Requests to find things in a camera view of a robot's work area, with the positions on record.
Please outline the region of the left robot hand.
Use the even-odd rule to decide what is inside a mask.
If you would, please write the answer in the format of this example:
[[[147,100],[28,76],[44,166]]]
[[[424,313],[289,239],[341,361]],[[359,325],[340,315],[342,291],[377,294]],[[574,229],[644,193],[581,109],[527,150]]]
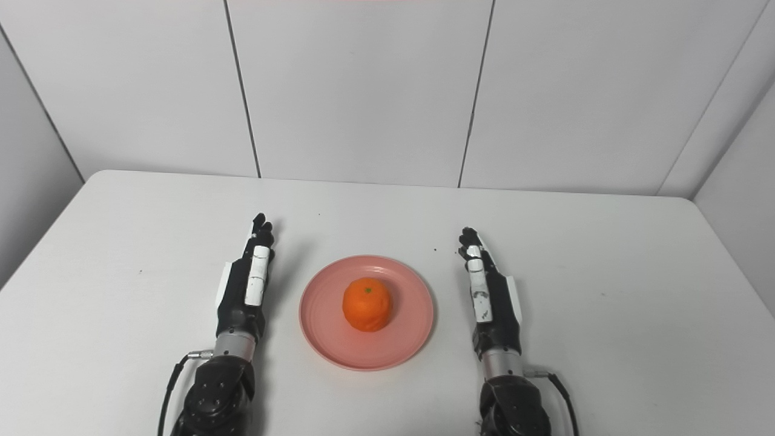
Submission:
[[[242,255],[229,264],[217,307],[217,336],[247,333],[254,340],[262,339],[266,329],[263,298],[275,257],[274,241],[273,224],[259,213],[252,220]]]

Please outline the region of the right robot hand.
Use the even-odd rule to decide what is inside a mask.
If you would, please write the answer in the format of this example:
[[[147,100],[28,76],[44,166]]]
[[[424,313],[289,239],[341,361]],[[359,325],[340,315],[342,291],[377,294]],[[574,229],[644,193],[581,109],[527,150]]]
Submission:
[[[458,254],[469,275],[475,353],[481,358],[486,351],[499,349],[521,355],[521,307],[514,279],[498,270],[492,251],[476,229],[464,227],[459,241]]]

